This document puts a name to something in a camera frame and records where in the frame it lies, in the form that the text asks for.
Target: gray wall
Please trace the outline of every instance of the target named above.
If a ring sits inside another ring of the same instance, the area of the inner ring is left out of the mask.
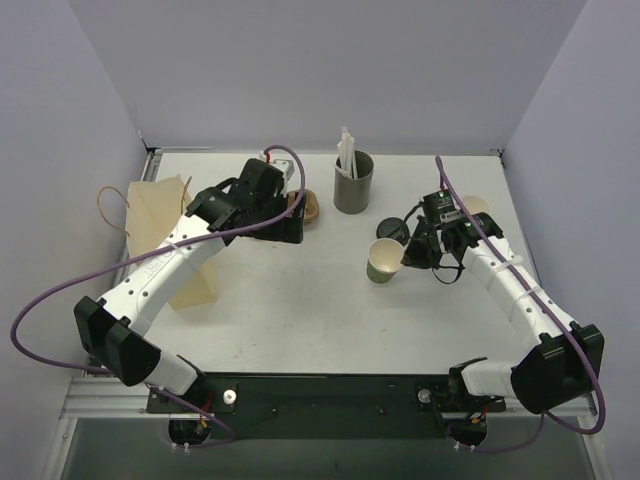
[[[604,439],[638,478],[640,3],[590,0],[506,149],[506,173],[545,287],[607,345]]]
[[[585,0],[70,0],[152,146],[485,153]]]
[[[123,239],[95,195],[126,188],[145,150],[122,100],[65,0],[0,0],[0,477],[40,478],[71,372],[9,343],[12,318],[44,289],[116,259]],[[105,209],[123,221],[122,205]],[[73,305],[108,278],[46,301],[20,337],[81,360]]]

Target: paper cup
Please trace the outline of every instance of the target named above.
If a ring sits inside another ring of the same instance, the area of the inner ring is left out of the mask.
[[[462,197],[462,203],[467,207],[471,215],[476,215],[477,213],[491,213],[489,204],[484,198],[474,197],[473,195],[469,195],[466,197]]]
[[[374,283],[387,283],[402,268],[404,247],[391,238],[379,238],[369,247],[367,277]]]

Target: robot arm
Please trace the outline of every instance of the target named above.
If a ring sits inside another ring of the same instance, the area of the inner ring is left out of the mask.
[[[476,359],[452,368],[461,390],[474,397],[517,398],[533,413],[549,410],[592,389],[575,350],[560,329],[533,301],[535,292],[578,340],[596,374],[600,369],[604,338],[593,325],[581,327],[560,309],[522,267],[502,230],[486,213],[475,215],[484,233],[498,249],[502,263],[464,215],[455,208],[448,191],[424,197],[424,216],[405,251],[403,263],[416,268],[438,268],[444,253],[451,253],[471,272],[500,306],[529,353],[518,364]],[[509,270],[513,266],[526,279],[525,290]]]
[[[184,395],[200,372],[183,358],[147,342],[144,335],[164,304],[233,237],[193,244],[188,244],[189,240],[250,226],[284,212],[292,173],[293,165],[288,161],[266,164],[250,159],[240,178],[198,193],[158,247],[172,246],[171,251],[143,262],[97,302],[89,297],[78,302],[74,314],[84,349],[127,386],[145,382]],[[291,217],[246,235],[300,243],[303,216],[304,199]]]

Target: screw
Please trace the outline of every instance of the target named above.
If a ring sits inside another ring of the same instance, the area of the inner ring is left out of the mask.
[[[418,392],[418,400],[420,401],[420,403],[431,402],[431,392],[426,388],[423,388]]]

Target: brown paper bag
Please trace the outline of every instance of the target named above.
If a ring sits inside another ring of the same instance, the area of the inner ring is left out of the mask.
[[[131,182],[127,201],[125,230],[129,255],[133,257],[158,248],[178,223],[183,205],[189,205],[191,198],[180,176],[176,176],[159,182]],[[215,269],[210,258],[169,300],[169,305],[180,310],[211,303],[216,298]]]

